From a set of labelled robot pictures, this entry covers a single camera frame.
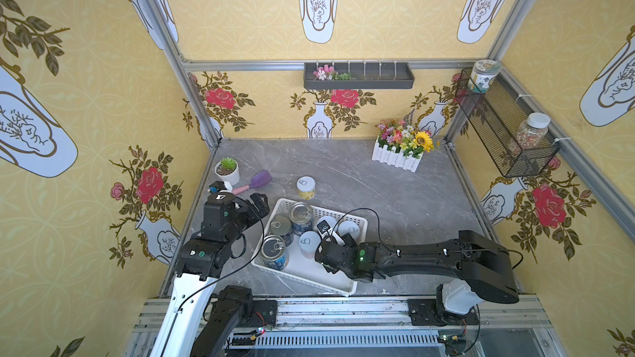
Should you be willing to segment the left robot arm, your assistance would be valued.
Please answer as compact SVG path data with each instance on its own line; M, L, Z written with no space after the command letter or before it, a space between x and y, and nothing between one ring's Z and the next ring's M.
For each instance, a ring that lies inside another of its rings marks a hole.
M251 289L227 286L218 294L204 328L200 322L233 244L271 213L269 199L253 193L248 200L228 191L211 193L203 208L200 232L180 249L170 304L152 356L218 356L231 332L253 316Z

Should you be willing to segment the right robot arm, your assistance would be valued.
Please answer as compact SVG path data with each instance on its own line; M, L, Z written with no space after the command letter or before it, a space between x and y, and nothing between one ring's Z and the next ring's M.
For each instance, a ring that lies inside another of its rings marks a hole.
M406 274L446 276L453 281L441 286L438 301L455 315L466 315L482 301L519 301L510 250L474 231L459 231L458 238L449 241L411 246L358 244L349 235L342 239L342 245L325 239L315 252L314 260L331 274L342 272L364 283Z

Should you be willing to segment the small white lid can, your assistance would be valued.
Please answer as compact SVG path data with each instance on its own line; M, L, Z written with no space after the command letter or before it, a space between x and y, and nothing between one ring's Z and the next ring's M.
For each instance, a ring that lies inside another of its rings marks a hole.
M306 231L299 236L299 250L306 259L314 260L316 251L321 243L321 236L316 231Z

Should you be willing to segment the large blue can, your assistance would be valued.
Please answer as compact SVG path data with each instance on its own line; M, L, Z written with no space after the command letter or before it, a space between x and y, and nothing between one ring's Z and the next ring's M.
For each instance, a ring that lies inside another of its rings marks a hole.
M297 236L314 229L314 210L307 203L295 203L289 210L289 219Z
M281 236L267 236L261 246L261 261L270 269L281 271L286 268L289 257L287 246Z

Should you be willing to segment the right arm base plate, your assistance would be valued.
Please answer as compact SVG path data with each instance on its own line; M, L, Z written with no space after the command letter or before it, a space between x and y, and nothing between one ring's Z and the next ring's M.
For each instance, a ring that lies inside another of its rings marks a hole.
M407 305L408 317L415 327L460 327L481 323L479 314L474 307L468 314L459 315L447 312L436 299L409 299Z

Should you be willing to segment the dark red label can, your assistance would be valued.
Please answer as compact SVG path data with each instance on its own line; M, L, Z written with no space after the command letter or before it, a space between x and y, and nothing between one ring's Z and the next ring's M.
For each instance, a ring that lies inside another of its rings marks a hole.
M286 246L290 246L294 241L292 222L285 215L277 215L271 220L269 233L281 237Z

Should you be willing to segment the small pink can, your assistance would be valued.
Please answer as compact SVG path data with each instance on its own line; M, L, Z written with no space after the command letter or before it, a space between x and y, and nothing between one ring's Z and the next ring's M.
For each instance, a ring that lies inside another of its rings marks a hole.
M337 229L337 234L339 234L341 238L344 238L345 235L349 235L355 241L358 241L358 238L360 236L360 228L353 221L342 221L339 224L339 228Z

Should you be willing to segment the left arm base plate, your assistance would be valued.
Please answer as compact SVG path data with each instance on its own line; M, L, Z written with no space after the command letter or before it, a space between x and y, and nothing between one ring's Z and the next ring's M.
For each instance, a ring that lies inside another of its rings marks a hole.
M273 299L254 300L251 320L247 328L274 327L277 319L278 302Z

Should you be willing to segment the small orange can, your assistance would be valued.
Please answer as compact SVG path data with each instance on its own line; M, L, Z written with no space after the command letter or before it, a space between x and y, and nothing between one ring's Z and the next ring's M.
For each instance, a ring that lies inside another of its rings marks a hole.
M334 227L337 224L337 220L331 216L323 216L317 221L317 232L321 235L332 234Z

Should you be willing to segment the small yellow can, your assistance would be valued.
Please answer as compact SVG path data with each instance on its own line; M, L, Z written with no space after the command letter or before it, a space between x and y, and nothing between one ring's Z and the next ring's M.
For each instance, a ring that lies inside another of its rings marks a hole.
M299 197L303 200L311 200L316 193L316 181L310 176L303 176L298 179L296 187Z

